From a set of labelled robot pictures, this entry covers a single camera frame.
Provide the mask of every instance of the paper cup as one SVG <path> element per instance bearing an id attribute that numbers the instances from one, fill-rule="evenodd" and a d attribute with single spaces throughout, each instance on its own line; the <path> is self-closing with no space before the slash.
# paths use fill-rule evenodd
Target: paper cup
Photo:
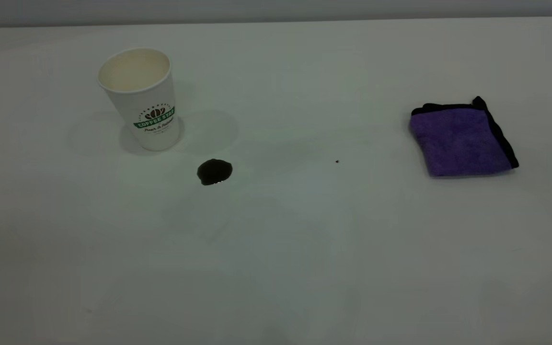
<path id="1" fill-rule="evenodd" d="M 142 147 L 160 151 L 176 143 L 180 125 L 167 55 L 151 48 L 123 50 L 101 66 L 97 80 Z"/>

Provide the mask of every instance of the wall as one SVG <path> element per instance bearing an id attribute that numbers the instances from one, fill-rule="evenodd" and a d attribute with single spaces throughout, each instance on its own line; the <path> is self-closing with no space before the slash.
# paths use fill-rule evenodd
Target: wall
<path id="1" fill-rule="evenodd" d="M 552 15 L 552 0 L 0 0 L 0 26 Z"/>

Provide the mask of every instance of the folded towel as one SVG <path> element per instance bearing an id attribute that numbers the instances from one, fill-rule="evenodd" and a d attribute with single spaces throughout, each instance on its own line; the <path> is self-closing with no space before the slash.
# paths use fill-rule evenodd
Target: folded towel
<path id="1" fill-rule="evenodd" d="M 472 104 L 425 104 L 412 111 L 410 128 L 432 176 L 489 175 L 519 166 L 480 97 Z"/>

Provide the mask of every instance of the table surface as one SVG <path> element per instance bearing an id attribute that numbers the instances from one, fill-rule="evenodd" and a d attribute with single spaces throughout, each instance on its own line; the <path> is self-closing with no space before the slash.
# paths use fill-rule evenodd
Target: table surface
<path id="1" fill-rule="evenodd" d="M 96 83 L 133 46 L 167 151 Z M 432 179 L 410 111 L 478 95 L 521 168 Z M 370 343 L 552 344 L 552 18 L 0 29 L 0 344 Z"/>

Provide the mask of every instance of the coffee stain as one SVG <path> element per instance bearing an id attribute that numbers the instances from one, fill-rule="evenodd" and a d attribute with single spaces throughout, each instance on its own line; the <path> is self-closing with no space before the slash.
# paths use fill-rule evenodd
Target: coffee stain
<path id="1" fill-rule="evenodd" d="M 197 176 L 202 185 L 221 183 L 230 178 L 233 167 L 224 160 L 210 159 L 197 168 Z"/>

